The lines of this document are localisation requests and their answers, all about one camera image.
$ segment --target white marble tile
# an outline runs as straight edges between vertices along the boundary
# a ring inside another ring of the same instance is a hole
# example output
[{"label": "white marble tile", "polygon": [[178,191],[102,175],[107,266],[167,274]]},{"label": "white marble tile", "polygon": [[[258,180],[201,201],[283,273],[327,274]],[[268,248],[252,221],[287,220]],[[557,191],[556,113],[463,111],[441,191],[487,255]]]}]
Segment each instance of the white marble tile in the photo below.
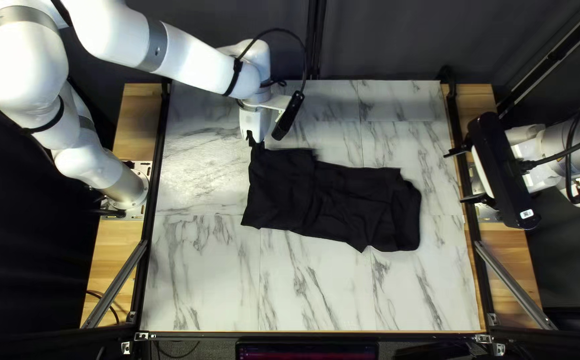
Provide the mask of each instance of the white marble tile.
[{"label": "white marble tile", "polygon": [[462,217],[421,217],[421,245],[371,250],[378,330],[478,330],[478,310]]},{"label": "white marble tile", "polygon": [[[315,121],[359,121],[359,99],[356,80],[308,80],[305,100],[297,117]],[[273,85],[272,93],[292,95],[301,81],[287,81],[287,86]]]},{"label": "white marble tile", "polygon": [[401,176],[421,192],[421,213],[461,215],[459,185],[445,122],[361,123],[363,165],[401,168]]},{"label": "white marble tile", "polygon": [[221,215],[155,218],[142,329],[258,329],[261,237],[240,222]]},{"label": "white marble tile", "polygon": [[266,149],[313,149],[320,161],[363,167],[360,128],[359,122],[313,121],[297,116],[281,141],[266,137]]},{"label": "white marble tile", "polygon": [[259,330],[374,330],[370,248],[262,229]]},{"label": "white marble tile", "polygon": [[[291,95],[301,81],[288,81],[275,94]],[[308,81],[305,101],[287,135],[280,141],[266,137],[267,149],[313,149],[318,160],[362,167],[361,131],[356,81]]]},{"label": "white marble tile", "polygon": [[358,81],[361,121],[447,121],[438,81]]},{"label": "white marble tile", "polygon": [[170,104],[158,213],[243,214],[250,147],[241,138],[237,104],[180,83]]}]

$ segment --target cable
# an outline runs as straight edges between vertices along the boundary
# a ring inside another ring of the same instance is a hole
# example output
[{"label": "cable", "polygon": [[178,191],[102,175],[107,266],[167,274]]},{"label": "cable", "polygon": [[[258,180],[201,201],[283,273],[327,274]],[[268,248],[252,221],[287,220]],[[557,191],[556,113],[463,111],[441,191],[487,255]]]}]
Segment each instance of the cable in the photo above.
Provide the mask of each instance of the cable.
[{"label": "cable", "polygon": [[281,86],[282,88],[285,88],[288,83],[286,83],[286,80],[270,80],[265,84],[261,84],[261,88],[267,88],[268,86],[272,86],[274,84],[278,84],[279,86]]},{"label": "cable", "polygon": [[94,202],[94,203],[102,202],[103,200],[106,200],[107,198],[108,198],[107,196],[101,195],[98,198],[94,199],[94,201],[92,201],[92,202]]},{"label": "cable", "polygon": [[552,156],[548,156],[547,158],[543,158],[540,160],[520,161],[521,169],[524,171],[528,171],[528,170],[533,169],[541,164],[549,163],[550,161],[560,159],[560,158],[564,157],[565,155],[571,154],[577,150],[580,150],[580,143],[577,143],[576,145],[570,147],[569,149],[565,149],[565,150],[558,152]]},{"label": "cable", "polygon": [[101,360],[101,356],[103,355],[104,351],[106,351],[106,347],[101,347],[99,349],[99,353],[97,354],[97,360]]},{"label": "cable", "polygon": [[63,18],[63,21],[65,21],[65,23],[68,26],[72,26],[72,19],[70,18],[70,13],[68,12],[68,9],[66,9],[65,6],[62,4],[61,0],[50,0],[50,2],[52,3],[52,5],[54,5],[54,8],[56,9],[56,12],[59,13],[59,16]]},{"label": "cable", "polygon": [[[572,148],[572,141],[574,140],[574,132],[576,130],[576,126],[580,121],[580,113],[576,115],[576,117],[572,120],[572,125],[570,125],[570,130],[567,132],[567,140],[566,140],[566,148],[565,150],[569,150]],[[572,204],[577,203],[572,195],[572,153],[566,154],[566,195],[567,200],[569,200]]]},{"label": "cable", "polygon": [[[92,295],[98,299],[101,300],[101,295],[91,291],[91,290],[86,290],[86,294],[88,295]],[[117,325],[119,325],[121,322],[119,321],[119,316],[117,315],[117,312],[112,308],[112,306],[110,305],[110,311],[112,311],[112,315],[115,315],[115,320],[117,321]]]},{"label": "cable", "polygon": [[124,218],[126,217],[126,210],[110,210],[110,209],[90,209],[88,210],[90,213],[99,214],[103,217],[118,217]]},{"label": "cable", "polygon": [[195,344],[195,346],[192,347],[192,349],[189,352],[186,352],[183,355],[178,355],[178,356],[173,356],[168,354],[167,352],[161,350],[161,347],[159,346],[159,342],[158,341],[154,341],[154,343],[157,345],[157,356],[159,359],[161,359],[161,356],[159,354],[163,354],[171,359],[183,359],[184,357],[192,354],[192,351],[195,351],[195,349],[199,346],[199,344],[201,343],[201,341],[197,341],[197,343]]},{"label": "cable", "polygon": [[254,39],[252,39],[252,41],[248,44],[248,46],[246,46],[246,49],[241,53],[241,55],[239,55],[237,57],[237,60],[241,60],[241,58],[243,58],[243,56],[248,52],[248,50],[250,50],[250,47],[252,47],[252,45],[254,45],[254,43],[257,42],[258,39],[260,39],[261,37],[263,37],[264,35],[266,35],[268,33],[274,32],[274,31],[286,33],[286,34],[290,35],[291,37],[295,38],[299,42],[299,44],[301,44],[301,49],[303,50],[303,77],[302,77],[302,83],[301,83],[301,92],[303,92],[303,89],[305,88],[305,81],[308,78],[308,53],[305,51],[305,45],[303,45],[303,41],[301,41],[301,38],[298,37],[295,33],[293,33],[292,31],[290,31],[288,29],[272,28],[272,29],[268,29],[268,30],[265,30],[264,32],[260,33],[259,35],[254,37]]}]

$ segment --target black curtain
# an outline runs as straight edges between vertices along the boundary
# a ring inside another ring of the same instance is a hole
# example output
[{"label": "black curtain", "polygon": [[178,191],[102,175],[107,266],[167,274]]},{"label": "black curtain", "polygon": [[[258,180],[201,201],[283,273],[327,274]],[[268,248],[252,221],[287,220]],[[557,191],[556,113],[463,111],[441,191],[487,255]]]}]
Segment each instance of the black curtain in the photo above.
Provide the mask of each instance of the black curtain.
[{"label": "black curtain", "polygon": [[80,326],[96,196],[0,115],[0,336]]}]

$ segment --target black cloth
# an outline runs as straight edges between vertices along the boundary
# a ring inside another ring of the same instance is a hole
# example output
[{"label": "black cloth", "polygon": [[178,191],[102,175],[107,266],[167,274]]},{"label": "black cloth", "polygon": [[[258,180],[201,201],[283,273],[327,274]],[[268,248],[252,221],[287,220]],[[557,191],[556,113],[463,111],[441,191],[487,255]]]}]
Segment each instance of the black cloth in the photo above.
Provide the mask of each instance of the black cloth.
[{"label": "black cloth", "polygon": [[398,168],[349,168],[312,150],[252,146],[241,225],[344,241],[362,252],[415,250],[421,193]]}]

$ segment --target barcode label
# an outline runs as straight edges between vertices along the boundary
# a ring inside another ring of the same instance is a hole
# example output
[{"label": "barcode label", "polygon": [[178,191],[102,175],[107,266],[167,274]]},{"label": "barcode label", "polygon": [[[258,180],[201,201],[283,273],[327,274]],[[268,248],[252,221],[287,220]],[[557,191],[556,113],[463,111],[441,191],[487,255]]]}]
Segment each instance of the barcode label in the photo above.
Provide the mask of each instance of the barcode label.
[{"label": "barcode label", "polygon": [[521,213],[519,215],[521,216],[522,219],[526,219],[529,217],[533,217],[534,211],[532,209],[527,209],[525,211],[521,211]]}]

